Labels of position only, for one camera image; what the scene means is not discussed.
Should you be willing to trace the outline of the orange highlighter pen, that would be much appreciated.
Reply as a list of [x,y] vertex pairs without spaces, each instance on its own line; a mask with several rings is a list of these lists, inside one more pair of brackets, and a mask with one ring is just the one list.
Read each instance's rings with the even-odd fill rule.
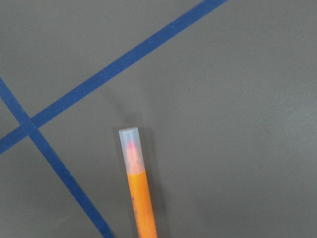
[[138,128],[119,131],[138,237],[158,236]]

